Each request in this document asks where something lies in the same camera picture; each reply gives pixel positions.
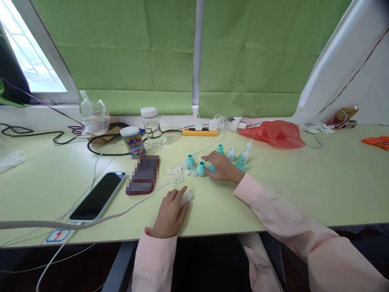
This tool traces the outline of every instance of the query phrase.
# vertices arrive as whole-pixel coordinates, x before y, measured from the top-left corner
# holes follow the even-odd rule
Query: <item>person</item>
[[[265,229],[283,242],[307,265],[311,291],[358,292],[389,291],[389,281],[345,237],[317,223],[287,199],[237,169],[216,151],[203,156],[216,173],[207,175],[218,181],[235,183],[234,195],[247,203]],[[186,187],[169,191],[162,200],[153,228],[146,227],[139,240],[133,270],[132,292],[171,291],[177,233],[189,207],[180,210]],[[250,264],[250,285],[254,292],[280,291],[267,262],[245,248]],[[188,285],[195,279],[188,278]]]

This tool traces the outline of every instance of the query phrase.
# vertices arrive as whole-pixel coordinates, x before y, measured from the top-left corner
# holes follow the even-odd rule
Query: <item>yellow power strip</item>
[[[218,130],[210,131],[208,129],[203,129],[202,131],[196,131],[194,128],[184,128],[182,130],[183,136],[217,136]]]

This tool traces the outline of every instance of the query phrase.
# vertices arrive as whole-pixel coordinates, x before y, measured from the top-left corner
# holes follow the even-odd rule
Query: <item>red plastic bag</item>
[[[306,145],[301,140],[298,126],[282,120],[263,122],[259,127],[243,129],[239,134],[284,149],[296,149]]]

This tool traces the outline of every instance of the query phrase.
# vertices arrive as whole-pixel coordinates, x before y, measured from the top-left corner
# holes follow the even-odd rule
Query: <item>left hand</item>
[[[180,191],[174,189],[162,199],[154,227],[148,230],[151,237],[171,238],[177,235],[189,207],[189,201],[187,201],[180,210],[181,198],[186,189],[187,186],[184,186]]]

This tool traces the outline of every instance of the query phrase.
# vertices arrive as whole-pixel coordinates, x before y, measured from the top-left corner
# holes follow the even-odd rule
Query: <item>jar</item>
[[[158,115],[157,109],[155,107],[144,107],[141,109],[141,115],[143,124],[145,125],[148,143],[152,147],[162,145],[162,131],[159,124],[160,116]]]

